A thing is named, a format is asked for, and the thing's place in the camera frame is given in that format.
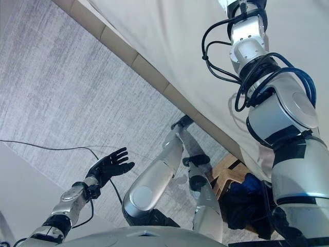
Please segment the dark blue fabric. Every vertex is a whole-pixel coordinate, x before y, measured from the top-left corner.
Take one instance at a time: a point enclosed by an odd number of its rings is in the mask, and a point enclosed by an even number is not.
[[[242,184],[237,182],[231,183],[231,192],[241,192],[241,190],[244,190],[246,192],[262,193],[262,183],[253,174],[247,173],[247,175],[245,176],[245,180]]]

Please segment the white wall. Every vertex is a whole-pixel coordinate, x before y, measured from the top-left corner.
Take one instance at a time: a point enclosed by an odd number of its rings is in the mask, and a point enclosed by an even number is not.
[[[27,237],[48,218],[63,189],[3,143],[0,143],[0,172],[0,211],[16,240]],[[80,219],[89,217],[90,208],[85,207]],[[88,224],[71,230],[67,240],[111,229],[108,222],[94,216]]]

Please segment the black cloth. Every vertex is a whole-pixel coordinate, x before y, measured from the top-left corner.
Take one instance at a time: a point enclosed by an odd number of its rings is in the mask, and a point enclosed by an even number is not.
[[[267,217],[262,182],[254,175],[248,173],[242,184],[233,182],[220,203],[229,228],[244,229],[251,225],[260,238],[271,239],[273,227]]]

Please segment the wooden stool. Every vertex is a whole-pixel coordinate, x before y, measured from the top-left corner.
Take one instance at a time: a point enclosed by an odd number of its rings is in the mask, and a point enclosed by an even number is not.
[[[210,183],[217,179],[213,191],[219,200],[227,191],[231,182],[242,183],[249,172],[249,169],[242,162],[232,154],[228,154],[207,174],[207,178]]]

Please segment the black joint cover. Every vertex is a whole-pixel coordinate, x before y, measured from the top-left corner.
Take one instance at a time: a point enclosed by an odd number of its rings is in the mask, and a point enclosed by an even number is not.
[[[56,227],[64,234],[64,237],[66,237],[71,230],[71,221],[66,215],[53,215],[50,216],[42,226]]]

